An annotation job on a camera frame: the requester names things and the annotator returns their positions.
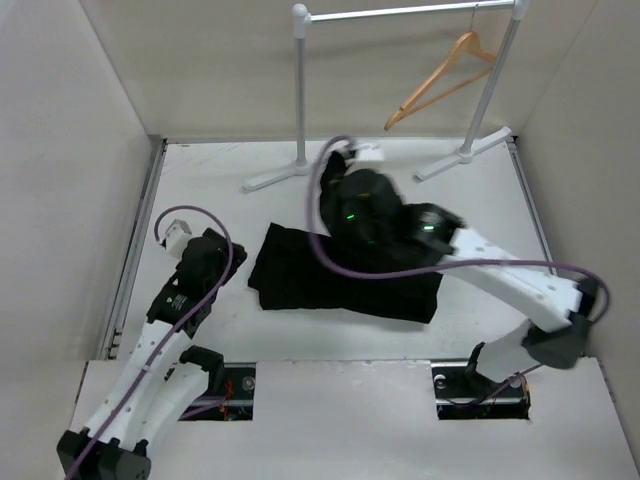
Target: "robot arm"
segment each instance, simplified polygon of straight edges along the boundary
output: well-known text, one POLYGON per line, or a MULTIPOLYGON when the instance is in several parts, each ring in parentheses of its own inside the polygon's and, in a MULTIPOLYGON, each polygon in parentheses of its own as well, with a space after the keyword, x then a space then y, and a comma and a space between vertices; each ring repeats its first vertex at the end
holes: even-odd
MULTIPOLYGON (((152 302, 135 350, 109 396, 79 433, 68 430, 58 443, 67 478, 145 480, 150 457, 165 434, 193 400, 209 389, 218 390, 222 382, 223 356, 193 345, 215 295, 180 328, 175 326, 221 278, 228 261, 226 240, 211 229, 191 238, 188 228, 172 225, 165 241, 169 252, 182 253, 180 263, 152 302), (85 451, 91 452, 86 458, 85 451)), ((244 249, 233 244, 226 281, 246 257, 244 249)))
MULTIPOLYGON (((388 177, 358 165, 358 155, 357 147, 332 152, 320 179, 320 214, 329 233, 363 269, 380 272, 350 272, 355 278, 391 278, 384 272, 406 270, 442 272, 524 313, 527 321, 503 338, 479 344, 470 355, 467 376, 484 384, 477 390, 489 393, 514 373, 538 364, 561 369, 575 365, 586 345, 598 281, 574 282, 548 270, 523 268, 545 262, 518 260, 437 205, 405 204, 388 177)), ((335 267, 327 258, 323 263, 335 267)))

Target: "white floor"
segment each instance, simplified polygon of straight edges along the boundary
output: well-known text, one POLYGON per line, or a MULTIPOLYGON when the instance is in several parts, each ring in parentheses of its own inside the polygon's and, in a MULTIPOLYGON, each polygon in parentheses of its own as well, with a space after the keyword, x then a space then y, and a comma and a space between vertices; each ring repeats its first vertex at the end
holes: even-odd
POLYGON ((0 478, 49 480, 56 445, 74 414, 85 362, 0 365, 0 478))
MULTIPOLYGON (((506 144, 419 185, 411 173, 451 153, 459 141, 384 139, 381 144, 389 159, 384 171, 393 176, 408 201, 438 203, 515 255, 543 258, 506 144)), ((320 145, 308 142, 310 158, 320 145)), ((523 318, 500 301, 449 278, 442 283, 438 312, 430 325, 345 310, 262 311, 247 279, 270 222, 304 228, 308 178, 292 178, 250 194, 242 193, 240 187, 247 176, 282 166, 294 156, 293 142, 169 146, 151 223, 168 207, 198 205, 218 215, 233 240, 249 253, 248 261, 220 292, 197 342, 232 362, 466 357, 478 342, 506 333, 523 318)), ((208 226, 198 214, 187 212, 180 217, 196 232, 208 226)), ((146 311, 175 263, 155 244, 149 229, 119 359, 130 354, 146 311)))
MULTIPOLYGON (((438 203, 515 255, 543 258, 506 144, 416 185, 411 173, 451 153, 458 142, 381 143, 390 158, 384 170, 409 201, 438 203)), ((309 142, 310 154, 319 146, 309 142)), ((304 227, 308 179, 290 179, 251 194, 241 193, 240 186, 247 176, 290 161, 294 148, 293 142, 203 144, 172 145, 167 152, 152 222, 174 205, 205 207, 249 253, 220 292, 196 341, 223 353, 227 361, 258 361, 258 372, 254 421, 177 425, 152 459, 154 480, 638 480, 592 359, 568 372, 534 372, 529 422, 437 420, 429 363, 422 359, 466 357, 478 342, 506 333, 522 319, 471 286, 445 278, 440 307, 427 326, 342 310, 261 311, 247 278, 269 222, 304 227), (390 359, 409 360, 335 361, 390 359)), ((197 214, 181 217, 196 232, 208 226, 197 214)), ((174 265, 149 231, 120 360, 128 357, 174 265)), ((103 401, 122 365, 91 363, 75 428, 103 401)))
MULTIPOLYGON (((123 363, 89 365, 74 429, 123 363)), ((256 380, 253 421, 178 423, 151 480, 638 480, 593 359, 532 373, 530 421, 438 421, 425 361, 260 362, 256 380)))

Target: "hanger hook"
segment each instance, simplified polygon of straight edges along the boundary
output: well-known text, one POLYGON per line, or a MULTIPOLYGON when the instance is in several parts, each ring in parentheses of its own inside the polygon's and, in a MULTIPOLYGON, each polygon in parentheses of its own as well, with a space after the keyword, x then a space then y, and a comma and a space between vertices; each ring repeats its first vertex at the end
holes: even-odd
POLYGON ((473 12, 471 13, 471 23, 469 24, 469 31, 473 30, 473 19, 476 16, 476 10, 478 10, 478 5, 480 5, 480 3, 476 3, 476 6, 473 7, 473 12))

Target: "black garment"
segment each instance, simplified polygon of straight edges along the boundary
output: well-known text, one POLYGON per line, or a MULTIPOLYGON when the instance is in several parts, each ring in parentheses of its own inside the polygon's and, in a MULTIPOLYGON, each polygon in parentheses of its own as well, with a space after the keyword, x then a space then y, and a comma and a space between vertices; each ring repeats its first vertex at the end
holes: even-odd
MULTIPOLYGON (((358 265, 330 237, 321 236, 327 255, 338 265, 358 265)), ((345 308, 386 318, 429 323, 436 311, 438 273, 391 280, 356 280, 327 270, 309 246, 307 233, 271 224, 249 287, 259 293, 264 310, 345 308)))

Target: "clothes hanger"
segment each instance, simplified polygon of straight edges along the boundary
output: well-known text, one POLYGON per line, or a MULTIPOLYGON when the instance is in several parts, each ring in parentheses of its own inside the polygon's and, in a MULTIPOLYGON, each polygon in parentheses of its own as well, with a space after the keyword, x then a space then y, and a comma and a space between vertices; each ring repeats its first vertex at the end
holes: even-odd
POLYGON ((403 118, 406 118, 409 115, 412 115, 417 111, 428 107, 429 105, 437 102, 438 100, 446 97, 447 95, 451 95, 452 93, 457 92, 462 87, 466 87, 470 83, 475 82, 476 80, 484 77, 485 75, 488 75, 491 72, 491 70, 493 69, 493 64, 496 61, 496 55, 484 50, 480 45, 480 37, 476 32, 471 30, 471 28, 473 27, 473 17, 475 16, 475 13, 476 11, 474 9, 473 14, 471 16, 471 25, 469 26, 469 31, 458 39, 458 41, 455 43, 453 48, 449 51, 447 58, 445 58, 445 60, 440 64, 440 66, 436 69, 436 71, 433 72, 431 76, 427 78, 422 83, 422 85, 420 85, 409 96, 409 98, 407 98, 407 100, 402 104, 402 106, 398 110, 396 110, 395 113, 391 115, 391 117, 389 117, 389 120, 387 120, 387 123, 384 125, 385 130, 389 130, 393 125, 395 125, 397 122, 399 122, 403 118), (453 67, 453 65, 455 65, 456 62, 460 59, 460 57, 462 57, 462 55, 464 55, 465 53, 474 55, 490 63, 491 66, 481 71, 480 73, 474 75, 473 77, 465 80, 464 82, 461 82, 445 90, 444 92, 436 95, 430 100, 427 100, 426 102, 415 106, 415 103, 420 99, 420 97, 422 97, 427 92, 427 90, 429 90, 440 77, 442 77, 445 73, 447 73, 447 71, 451 69, 451 67, 453 67))

